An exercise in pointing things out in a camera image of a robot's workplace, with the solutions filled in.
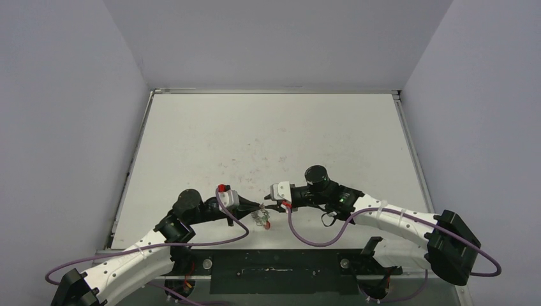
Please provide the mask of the large keyring with red sleeve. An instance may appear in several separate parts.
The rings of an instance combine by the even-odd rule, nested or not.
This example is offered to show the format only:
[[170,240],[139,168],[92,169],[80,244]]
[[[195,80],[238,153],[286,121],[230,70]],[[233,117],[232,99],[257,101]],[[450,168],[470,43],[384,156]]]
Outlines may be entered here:
[[264,205],[260,205],[260,208],[252,212],[250,216],[258,227],[265,230],[269,230],[271,228],[271,223],[269,221],[270,215]]

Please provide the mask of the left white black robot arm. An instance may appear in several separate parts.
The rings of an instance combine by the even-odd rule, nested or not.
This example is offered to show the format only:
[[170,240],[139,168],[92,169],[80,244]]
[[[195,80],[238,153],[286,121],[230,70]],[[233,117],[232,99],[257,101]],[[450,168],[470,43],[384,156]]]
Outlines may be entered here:
[[195,236],[194,224],[226,219],[229,226],[260,210],[261,205],[238,195],[228,185],[216,188],[204,201],[195,189],[178,195],[164,218],[141,239],[122,252],[102,256],[104,262],[79,272],[72,269],[56,282],[52,305],[116,305],[158,276],[185,273],[190,256],[187,248]]

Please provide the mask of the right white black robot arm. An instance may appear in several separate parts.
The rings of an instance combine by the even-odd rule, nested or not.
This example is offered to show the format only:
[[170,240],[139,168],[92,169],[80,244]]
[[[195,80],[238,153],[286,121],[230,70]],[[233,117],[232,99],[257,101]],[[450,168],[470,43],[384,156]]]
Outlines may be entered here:
[[430,214],[391,205],[331,180],[321,165],[309,167],[304,177],[305,186],[287,181],[271,185],[265,196],[273,201],[270,208],[286,213],[320,208],[334,220],[370,226],[404,239],[396,244],[380,241],[363,252],[360,264],[366,272],[392,266],[419,268],[457,286],[466,285],[473,276],[481,243],[457,213]]

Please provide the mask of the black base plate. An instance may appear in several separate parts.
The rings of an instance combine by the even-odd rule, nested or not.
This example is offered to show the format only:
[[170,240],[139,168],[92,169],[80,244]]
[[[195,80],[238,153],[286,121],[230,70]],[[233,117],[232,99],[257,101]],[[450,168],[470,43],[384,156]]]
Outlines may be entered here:
[[173,256],[165,286],[189,296],[209,281],[209,293],[354,295],[363,278],[384,289],[398,266],[382,266],[362,249],[192,249]]

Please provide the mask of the aluminium frame rail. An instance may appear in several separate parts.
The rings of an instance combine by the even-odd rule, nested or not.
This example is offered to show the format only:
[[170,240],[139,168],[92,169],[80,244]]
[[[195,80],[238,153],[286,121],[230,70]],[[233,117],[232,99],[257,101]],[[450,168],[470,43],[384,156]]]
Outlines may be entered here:
[[[115,253],[118,253],[118,252],[121,252],[121,251],[122,250],[120,250],[120,249],[97,250],[96,253],[95,253],[95,256],[110,255],[110,254],[115,254]],[[100,265],[100,264],[102,264],[102,262],[104,262],[104,261],[106,261],[108,259],[109,258],[94,259],[94,260],[91,261],[91,267]],[[425,276],[425,272],[423,270],[407,268],[407,269],[403,270],[402,274],[392,275],[391,280],[393,281],[395,279],[423,279],[424,276]],[[158,277],[158,279],[166,279],[166,278],[172,279],[173,277],[172,276]],[[375,275],[358,275],[358,276],[356,276],[356,278],[358,280],[375,280],[377,278],[377,276],[375,276]],[[439,277],[437,277],[432,272],[428,273],[428,278],[429,279],[439,279]],[[205,277],[202,277],[201,279],[210,279],[210,276],[208,276],[208,277],[205,276]]]

